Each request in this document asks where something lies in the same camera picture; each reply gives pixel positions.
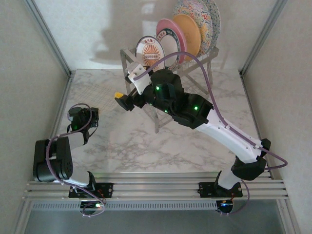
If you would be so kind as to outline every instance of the white wall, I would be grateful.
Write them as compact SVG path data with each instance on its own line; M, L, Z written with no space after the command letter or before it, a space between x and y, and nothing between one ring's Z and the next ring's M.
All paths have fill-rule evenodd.
M32 178L35 142L51 131L66 74L23 1L1 1L0 22L0 233L8 234Z
M312 1L288 0L245 78L303 234L312 233Z
M221 13L214 66L239 69L276 0L215 0ZM177 0L36 0L71 69L121 68L119 51L155 35Z

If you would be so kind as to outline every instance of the marble surface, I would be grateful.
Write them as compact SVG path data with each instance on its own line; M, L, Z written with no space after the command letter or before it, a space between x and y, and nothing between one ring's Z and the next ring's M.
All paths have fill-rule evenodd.
M201 70L190 75L205 85ZM223 116L256 137L238 71L214 70L213 76L213 92ZM186 92L205 96L185 77L182 83ZM93 89L92 98L83 94ZM234 154L226 147L174 121L156 134L143 110L136 107L127 112L114 103L115 91L126 93L122 70L77 70L59 133L70 124L68 109L83 99L99 106L100 116L99 128L88 144L72 150L74 166L92 172L218 172L234 162Z

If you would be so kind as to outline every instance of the pink plate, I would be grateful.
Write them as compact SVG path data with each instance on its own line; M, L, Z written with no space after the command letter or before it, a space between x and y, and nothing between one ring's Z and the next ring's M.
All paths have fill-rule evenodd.
M177 38L179 39L179 42L180 42L181 51L187 51L187 44L186 44L184 33L180 29L180 27L177 25L177 23L171 19L161 19L157 24L156 35L158 35L160 31L165 28L169 28L176 33ZM180 55L179 63L182 63L184 61L184 58L185 58L185 55Z

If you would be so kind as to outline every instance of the decorative plate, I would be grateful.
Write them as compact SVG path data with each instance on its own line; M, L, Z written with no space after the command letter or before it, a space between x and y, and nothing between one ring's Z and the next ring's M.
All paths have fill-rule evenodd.
M164 49L165 56L172 54L173 52L181 51L181 46L177 34L169 29L165 28L161 30L156 39L160 42ZM180 60L180 55L172 56L165 61L165 68L173 70Z
M196 22L188 15L180 14L174 16L173 21L181 28L186 38L187 52L196 56L200 50L201 35ZM186 61L191 61L189 56L185 57Z
M213 22L213 39L209 51L216 46L216 41L220 34L221 22L220 22L220 11L214 0L201 0L207 6L211 20Z
M174 7L174 15L178 14L188 15L195 20L201 34L201 46L197 56L206 54L213 37L213 24L207 6L198 0L179 0Z
M144 66L152 66L165 57L164 50L156 38L151 36L142 37L136 45L135 56L138 62ZM160 63L153 71L165 68L165 62Z
M181 51L187 51L187 42L185 39L185 35L184 35L184 32L179 27L179 25L171 19L161 19L157 24L156 35L158 35L160 31L165 28L169 28L176 33L177 38L179 39L179 42L180 42ZM184 59L185 59L185 55L180 55L179 63L182 63Z

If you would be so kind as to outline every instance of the dish rack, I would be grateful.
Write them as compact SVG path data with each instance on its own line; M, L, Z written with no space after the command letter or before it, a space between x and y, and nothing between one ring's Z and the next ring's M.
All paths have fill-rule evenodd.
M121 49L120 50L120 57L121 57L121 63L122 63L122 69L124 72L124 75L126 76L126 69L128 65L132 62L138 62L135 55L135 48L134 49ZM219 49L217 47L213 47L209 53L201 56L200 62L204 65L207 64L207 75L210 84L213 84L213 74L211 71L211 61L218 56ZM183 62L182 64L179 64L173 72L177 72L177 74L182 78L186 77L191 83L193 83L200 91L202 91L204 94L208 95L208 90L205 87L202 87L198 82L196 82L189 74L196 68L198 68L199 65L194 61L189 62ZM126 90L127 94L131 92L131 86L130 84L125 80L126 83ZM163 112L157 111L157 109L154 106L151 105L145 105L143 107L143 111L147 114L147 116L155 123L155 133L159 132L159 129L165 126L166 124L170 123L173 118Z

